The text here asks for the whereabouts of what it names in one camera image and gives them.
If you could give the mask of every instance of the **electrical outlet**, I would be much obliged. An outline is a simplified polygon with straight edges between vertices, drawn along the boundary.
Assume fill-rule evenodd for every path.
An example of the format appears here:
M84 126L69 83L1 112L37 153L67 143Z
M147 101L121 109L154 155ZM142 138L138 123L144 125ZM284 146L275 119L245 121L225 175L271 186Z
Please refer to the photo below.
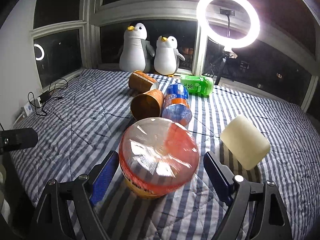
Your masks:
M22 110L22 115L24 115L25 117L29 116L33 112L33 109L29 102L26 103L25 106L21 108L21 110Z
M34 110L35 109L35 107L34 106L36 106L37 108L40 108L40 107L42 107L42 103L41 103L41 98L40 97L37 97L36 98L36 100L35 101L31 101L31 107L32 107L32 109Z

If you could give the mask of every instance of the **paper cup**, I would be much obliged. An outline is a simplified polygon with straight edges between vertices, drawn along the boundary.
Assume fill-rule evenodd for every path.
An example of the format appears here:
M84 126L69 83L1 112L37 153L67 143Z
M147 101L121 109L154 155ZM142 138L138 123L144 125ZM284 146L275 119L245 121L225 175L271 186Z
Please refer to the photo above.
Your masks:
M164 95L158 89L153 89L137 95L131 102L130 110L133 117L139 121L149 117L160 117Z
M142 71L137 70L129 78L129 88L145 93L149 90L158 89L159 83Z

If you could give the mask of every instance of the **blue and white striped blanket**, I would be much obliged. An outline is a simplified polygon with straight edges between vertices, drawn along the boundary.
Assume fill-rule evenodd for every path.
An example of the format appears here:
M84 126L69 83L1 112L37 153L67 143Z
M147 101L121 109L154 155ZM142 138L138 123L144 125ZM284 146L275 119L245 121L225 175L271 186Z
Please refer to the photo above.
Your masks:
M136 95L127 83L130 73L84 70L66 90L48 102L48 116L35 114L18 128L33 127L39 142L33 149L12 152L12 161L28 196L37 204L46 182L74 180L118 150L121 135L134 123L130 102ZM152 75L160 90L174 78ZM250 181L272 179L287 208L294 239L303 239L320 215L320 137L293 104L215 87L211 96L190 96L193 118L188 130L201 156L212 151L234 174ZM219 135L238 114L253 121L271 144L268 155L252 171L243 170ZM111 239L211 239L227 207L219 201L200 161L184 187L157 200L137 198L116 172L104 199L96 206ZM81 238L73 204L69 204L77 237ZM244 239L252 215L248 207L238 239Z

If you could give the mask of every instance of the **white wall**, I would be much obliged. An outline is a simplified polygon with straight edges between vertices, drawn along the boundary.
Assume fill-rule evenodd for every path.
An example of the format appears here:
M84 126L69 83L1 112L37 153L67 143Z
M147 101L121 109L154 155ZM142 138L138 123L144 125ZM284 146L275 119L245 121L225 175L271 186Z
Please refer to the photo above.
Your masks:
M0 122L10 129L28 93L42 93L36 69L33 16L36 0L19 0L0 29Z

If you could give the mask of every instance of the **black cable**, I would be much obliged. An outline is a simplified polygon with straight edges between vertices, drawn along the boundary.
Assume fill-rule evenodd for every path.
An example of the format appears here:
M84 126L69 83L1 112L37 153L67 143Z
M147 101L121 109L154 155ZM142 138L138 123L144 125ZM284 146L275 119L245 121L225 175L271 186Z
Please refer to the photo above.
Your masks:
M61 83L61 82L57 82L57 83L55 83L54 84L54 88L53 88L53 90L52 91L50 91L50 87L51 87L51 83L50 83L50 86L49 86L49 95L50 96L52 96L53 95L53 93L54 93L54 91L57 89L60 89L60 90L65 90L65 89L67 89L68 88L68 81L66 80L66 79L64 79L64 78L59 78L59 79L62 79L62 80L64 80L65 81L65 83ZM61 87L61 88L56 88L56 85L57 84L61 84L61 85L65 85L65 87Z
M29 101L29 103L35 108L35 112L36 112L36 115L38 115L38 116L47 116L48 115L48 113L44 110L44 106L47 104L47 102L49 102L51 99L63 99L63 97L51 97L51 98L49 98L45 103L44 103L44 105L43 106L41 106L41 107L39 107L39 106L36 106L36 105L34 105L33 103L31 103L31 101L30 101L30 99L29 99L29 95L30 94L32 94L32 96L33 96L33 101L35 102L35 95L33 94L33 92L29 92L29 94L28 94L28 101ZM41 111L42 112L44 112L44 114L38 114L37 113L37 108L38 109L41 109Z
M70 82L71 80L73 80L74 78L76 78L76 77L80 77L80 75L79 75L79 76L75 76L75 77L71 78L71 79L69 80L69 82Z
M55 90L58 90L58 89L60 89L60 90L65 90L65 89L67 89L68 86L69 86L68 80L66 80L66 79L64 79L64 78L59 78L58 80L60 80L60 79L61 79L61 80L64 80L65 83L61 83L61 82L55 83L55 84L54 84L54 87L53 87L53 90L51 90L51 91L50 91L50 88L51 88L51 83L50 83L49 89L48 89L50 98L49 98L49 99L43 104L43 106L41 106L41 107L36 106L36 105L34 105L33 103L31 103L31 101L30 101L30 99L29 99L29 95L30 95L30 94L32 94L32 96L33 96L33 102L35 102L36 100L35 100L35 95L33 94L33 92L29 92L29 94L28 94L28 101L29 101L29 103L35 108L36 115L38 115L38 116L47 116L48 113L44 110L44 107L45 107L45 105L47 104L47 102L49 102L51 99L57 99L57 100L63 99L63 97L52 97L52 95L53 95L53 93L54 93ZM56 88L56 85L57 85L57 84L65 85L65 87ZM41 109L41 111L42 111L44 114L38 114L38 113L37 113L37 109Z

